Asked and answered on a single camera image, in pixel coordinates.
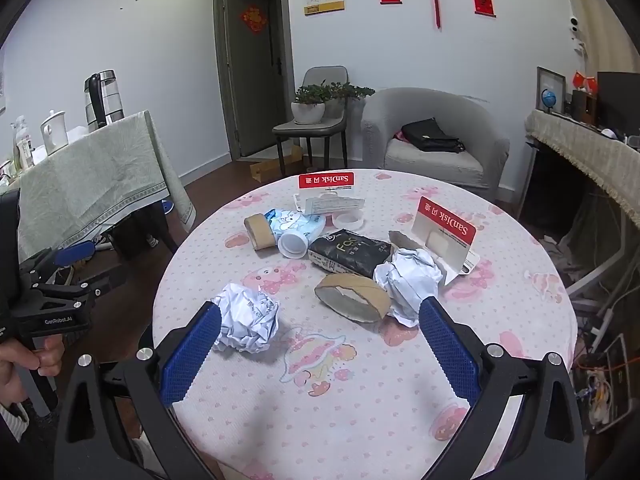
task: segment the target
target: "black plastic bag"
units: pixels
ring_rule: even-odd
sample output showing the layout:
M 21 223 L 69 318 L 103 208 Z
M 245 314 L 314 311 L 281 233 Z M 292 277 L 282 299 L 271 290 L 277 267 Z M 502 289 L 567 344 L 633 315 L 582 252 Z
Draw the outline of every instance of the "black plastic bag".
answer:
M 325 235 L 309 247 L 309 259 L 329 272 L 350 272 L 373 278 L 373 271 L 391 256 L 391 244 L 351 231 Z

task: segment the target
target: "electric kettle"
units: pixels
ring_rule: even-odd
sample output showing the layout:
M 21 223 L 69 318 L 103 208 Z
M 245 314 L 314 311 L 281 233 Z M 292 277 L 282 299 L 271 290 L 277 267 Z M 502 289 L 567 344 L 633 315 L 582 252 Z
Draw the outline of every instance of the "electric kettle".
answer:
M 113 70 L 93 74 L 84 82 L 84 102 L 89 132 L 124 119 L 118 83 Z

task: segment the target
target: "table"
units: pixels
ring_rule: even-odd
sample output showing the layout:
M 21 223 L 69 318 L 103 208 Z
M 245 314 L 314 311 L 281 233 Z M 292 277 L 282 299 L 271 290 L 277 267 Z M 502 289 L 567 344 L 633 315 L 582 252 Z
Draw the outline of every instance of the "table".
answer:
M 527 133 L 543 142 L 601 187 L 640 228 L 640 153 L 571 119 L 534 110 Z
M 443 289 L 456 322 L 513 356 L 572 360 L 577 324 L 556 270 L 515 220 L 485 200 L 430 178 L 354 170 L 367 199 L 362 234 L 388 240 L 408 233 L 427 196 L 468 219 L 482 256 L 476 270 Z M 297 178 L 261 187 L 227 204 L 180 246 L 158 288 L 153 330 L 158 344 L 184 326 L 228 282 L 264 290 L 281 302 L 280 330 L 255 356 L 209 353 L 191 389 L 174 404 L 194 443 L 254 480 L 420 479 L 460 425 L 468 404 L 455 396 L 417 329 L 387 317 L 351 322 L 320 303 L 325 275 L 309 260 L 256 253 L 242 220 L 291 208 Z M 518 411 L 508 405 L 479 472 L 492 469 Z
M 81 137 L 0 187 L 0 193 L 18 187 L 21 261 L 42 249 L 91 240 L 169 195 L 185 231 L 196 216 L 148 111 Z M 168 231 L 166 236 L 171 245 Z

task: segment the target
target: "plastic bottle cap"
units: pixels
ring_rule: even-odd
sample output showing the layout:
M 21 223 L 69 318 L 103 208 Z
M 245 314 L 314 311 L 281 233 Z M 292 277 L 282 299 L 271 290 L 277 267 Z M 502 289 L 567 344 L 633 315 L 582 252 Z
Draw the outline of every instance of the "plastic bottle cap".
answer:
M 306 236 L 293 229 L 284 232 L 278 240 L 278 250 L 287 258 L 295 260 L 304 258 L 308 248 L 309 241 Z

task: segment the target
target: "round table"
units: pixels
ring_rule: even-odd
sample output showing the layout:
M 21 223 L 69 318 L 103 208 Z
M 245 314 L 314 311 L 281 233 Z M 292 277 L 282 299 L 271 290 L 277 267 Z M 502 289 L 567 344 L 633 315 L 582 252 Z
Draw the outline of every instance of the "round table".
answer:
M 476 226 L 479 265 L 439 294 L 456 322 L 513 356 L 541 359 L 555 351 L 571 363 L 572 305 L 544 249 L 513 218 L 430 178 L 354 172 L 358 195 L 367 200 L 363 235 L 409 234 L 421 196 Z M 234 200 L 171 260 L 154 304 L 156 344 L 229 282 L 261 286 L 281 304 L 269 350 L 211 351 L 186 398 L 174 404 L 177 418 L 199 449 L 253 480 L 420 479 L 468 403 L 455 396 L 417 328 L 390 317 L 368 326 L 351 322 L 316 298 L 324 270 L 308 259 L 253 250 L 243 219 L 293 208 L 297 188 L 290 177 Z M 519 399 L 511 399 L 477 473 L 494 468 L 518 407 Z

